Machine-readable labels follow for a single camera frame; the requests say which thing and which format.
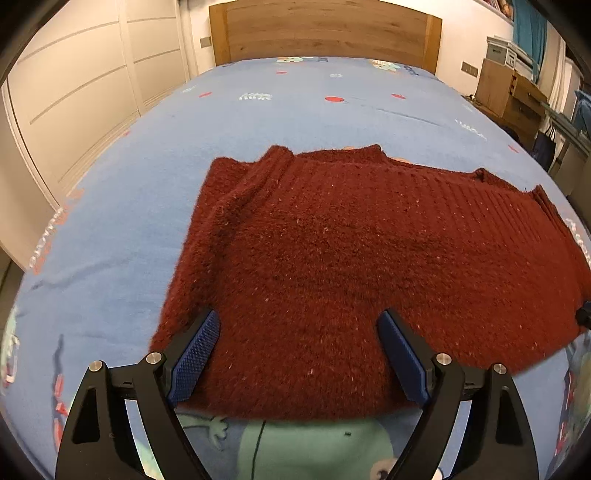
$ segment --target wooden headboard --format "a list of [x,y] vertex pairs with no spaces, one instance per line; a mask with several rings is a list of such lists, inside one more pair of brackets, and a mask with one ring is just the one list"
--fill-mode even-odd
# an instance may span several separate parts
[[379,0],[235,0],[211,5],[216,65],[288,56],[394,61],[435,73],[441,18]]

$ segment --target storage box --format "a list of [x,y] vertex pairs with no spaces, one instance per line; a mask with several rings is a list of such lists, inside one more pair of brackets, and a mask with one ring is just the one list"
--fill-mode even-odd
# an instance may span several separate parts
[[520,75],[533,81],[533,61],[527,53],[512,41],[501,37],[487,37],[486,58],[515,69]]

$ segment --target wooden cabinet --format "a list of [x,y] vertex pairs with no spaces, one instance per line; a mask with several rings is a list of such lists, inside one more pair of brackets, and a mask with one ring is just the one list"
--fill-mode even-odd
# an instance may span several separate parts
[[545,117],[548,99],[514,69],[485,59],[475,95],[475,106],[499,125],[513,129],[530,150]]

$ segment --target blue bedsheet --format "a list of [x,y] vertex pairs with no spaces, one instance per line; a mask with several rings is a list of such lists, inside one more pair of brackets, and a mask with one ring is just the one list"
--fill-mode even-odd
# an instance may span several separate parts
[[[542,184],[573,234],[580,235],[582,248],[591,250],[579,219],[542,168],[423,70],[333,57],[215,68],[162,101],[101,155],[31,259],[3,341],[0,406],[37,468],[53,477],[61,428],[88,364],[101,359],[114,367],[147,353],[214,158],[255,161],[273,144],[299,153],[376,143],[390,157],[416,164],[457,171],[485,167],[520,189]],[[517,377],[541,478],[555,452],[568,445],[561,434],[556,450],[570,411],[565,377],[578,375],[589,360],[589,339],[579,340],[577,367],[569,369],[573,355],[560,351]],[[453,465],[468,408],[462,405],[442,460],[444,475]],[[139,417],[131,417],[142,460],[158,476]],[[251,477],[252,439],[260,423],[195,414],[180,418],[214,480]],[[408,410],[338,427],[268,425],[261,451],[269,453],[257,459],[268,469],[262,466],[255,477],[312,478],[305,470],[269,475],[279,468],[272,464],[273,453],[297,445],[295,455],[307,455],[321,478],[370,478],[401,453],[417,419],[418,411]],[[586,419],[579,414],[577,422]],[[370,439],[367,451],[342,446],[343,429]],[[339,451],[337,471],[327,462],[327,452],[334,451]]]

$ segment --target drawer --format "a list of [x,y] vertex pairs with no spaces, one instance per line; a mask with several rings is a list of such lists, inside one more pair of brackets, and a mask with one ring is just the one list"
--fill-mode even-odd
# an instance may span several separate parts
[[511,85],[511,95],[524,105],[527,105],[540,117],[546,115],[546,111],[540,102],[547,103],[548,99],[537,87],[525,77],[515,74]]
[[542,118],[536,112],[513,97],[509,97],[503,120],[509,124],[518,125],[522,131],[533,134],[538,131],[542,122]]

